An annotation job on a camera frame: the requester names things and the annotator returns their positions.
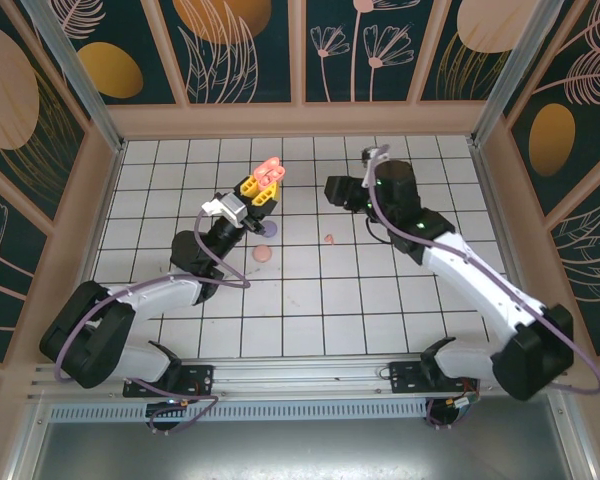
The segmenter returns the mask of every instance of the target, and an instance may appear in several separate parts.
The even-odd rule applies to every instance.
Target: dark green wallpaper
[[[511,130],[545,214],[600,161],[599,17],[590,2]]]
[[[104,103],[175,102],[139,0],[57,0],[51,7]]]
[[[536,53],[536,56],[534,57],[533,61],[531,62],[531,65],[529,65],[529,68],[527,69],[525,74],[520,79],[520,83],[518,83],[518,86],[516,87],[515,91],[511,95],[511,98],[509,99],[509,102],[507,103],[506,107],[504,108],[505,116],[509,116],[509,112],[511,112],[511,109],[514,107],[514,105],[518,101],[518,98],[520,97],[522,90],[524,90],[524,88],[527,85],[527,80],[531,76],[531,73],[533,71],[535,71],[536,67],[538,66],[538,63],[540,63],[540,60],[542,60],[542,56],[544,55],[544,52],[546,52],[547,47],[551,43],[551,40],[553,40],[553,37],[555,36],[556,32],[560,28],[560,25],[562,24],[562,22],[564,21],[564,17],[567,15],[567,13],[569,13],[569,10],[571,10],[571,7],[573,6],[573,2],[574,2],[574,0],[564,0],[564,3],[562,4],[562,8],[560,9],[560,13],[556,17],[556,20],[553,23],[553,26],[549,30],[549,33],[547,34],[547,36],[544,38],[544,41],[542,42],[542,45],[538,49],[538,52]]]
[[[307,1],[307,102],[351,101],[352,78],[356,101],[407,99],[432,4],[387,5],[359,12],[350,0]]]
[[[191,103],[291,101],[287,0],[230,0],[229,15],[220,0],[160,7]]]
[[[534,6],[452,0],[421,100],[486,100]]]
[[[593,346],[600,355],[600,186],[551,233]]]
[[[46,236],[0,196],[0,362],[4,360]]]
[[[0,171],[53,219],[83,137],[0,8]]]

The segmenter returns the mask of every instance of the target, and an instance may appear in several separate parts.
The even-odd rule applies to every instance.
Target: small pink item
[[[258,245],[253,249],[253,259],[258,263],[266,263],[271,260],[271,249],[266,245]]]
[[[282,181],[285,169],[280,165],[278,157],[272,157],[262,163],[253,171],[253,176],[258,181],[258,190],[261,192],[275,182]]]

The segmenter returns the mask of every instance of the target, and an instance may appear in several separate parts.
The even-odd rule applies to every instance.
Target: white grid floor
[[[462,295],[369,236],[364,215],[326,202],[326,178],[362,176],[361,150],[385,143],[392,158],[412,162],[423,206],[442,212],[504,272],[464,137],[345,136],[130,142],[94,279],[108,285],[166,273],[171,240],[193,229],[200,205],[280,156],[287,174],[270,217],[278,234],[248,234],[226,258],[252,287],[221,287],[203,305],[167,312],[134,334],[181,358],[413,353],[445,335],[488,342],[489,329]],[[209,226],[204,219],[203,230]],[[268,263],[252,258],[259,244],[272,247]]]

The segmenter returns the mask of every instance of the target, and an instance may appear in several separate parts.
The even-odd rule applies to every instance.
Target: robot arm
[[[277,167],[273,173],[267,169],[265,178],[254,175],[240,182],[233,192],[216,194],[202,206],[207,215],[221,216],[208,232],[200,235],[202,243],[219,259],[247,231],[262,233],[260,222],[277,205],[277,182],[284,176],[284,169]],[[139,378],[172,391],[179,381],[181,361],[166,347],[147,342],[134,332],[145,321],[168,310],[208,300],[224,274],[217,268],[217,261],[200,247],[192,231],[181,231],[174,237],[171,263],[175,268],[167,276],[142,284],[107,288],[89,281],[80,285],[45,332],[40,341],[41,352],[57,361],[71,333],[84,323],[87,312],[102,304],[103,308],[77,332],[66,350],[62,369],[84,388],[95,387],[108,378]],[[198,279],[212,279],[215,283]]]
[[[377,150],[363,151],[365,166],[378,154]],[[527,400],[573,364],[573,351],[490,278],[490,275],[500,276],[472,252],[455,227],[438,212],[421,206],[415,175],[408,162],[387,157],[378,164],[375,174],[378,203],[394,226],[414,237],[452,247],[466,256],[463,259],[442,248],[405,240],[387,230],[391,244],[463,294],[484,316],[500,342],[499,350],[455,338],[436,342],[421,355],[421,369],[432,386],[443,377],[496,380],[514,398]],[[331,204],[356,213],[364,212],[371,222],[379,223],[368,185],[369,172],[364,179],[329,177],[325,195]],[[466,260],[469,257],[484,271],[469,263]],[[573,338],[573,319],[564,307],[556,305],[549,309],[506,280],[502,282],[531,309]]]

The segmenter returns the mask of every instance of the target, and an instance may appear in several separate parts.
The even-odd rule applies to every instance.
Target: pink disc
[[[253,249],[253,259],[259,263],[265,263],[271,260],[271,249],[266,245],[258,245]]]

